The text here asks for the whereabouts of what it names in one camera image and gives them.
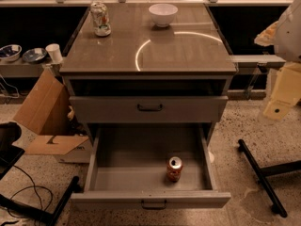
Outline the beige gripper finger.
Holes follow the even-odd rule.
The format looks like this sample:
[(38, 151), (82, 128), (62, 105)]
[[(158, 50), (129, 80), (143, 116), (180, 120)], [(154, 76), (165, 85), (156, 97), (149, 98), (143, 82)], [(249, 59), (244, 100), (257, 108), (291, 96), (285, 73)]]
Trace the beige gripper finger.
[(276, 82), (262, 114), (273, 121), (282, 120), (301, 100), (301, 63), (286, 62), (277, 72)]

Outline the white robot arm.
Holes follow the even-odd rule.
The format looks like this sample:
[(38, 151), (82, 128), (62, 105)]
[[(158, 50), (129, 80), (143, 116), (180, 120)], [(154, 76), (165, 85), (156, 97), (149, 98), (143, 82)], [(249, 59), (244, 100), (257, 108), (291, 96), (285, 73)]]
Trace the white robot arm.
[(301, 99), (301, 0), (293, 0), (254, 42), (260, 46), (273, 45), (275, 55), (285, 60), (262, 111), (265, 118), (280, 121)]

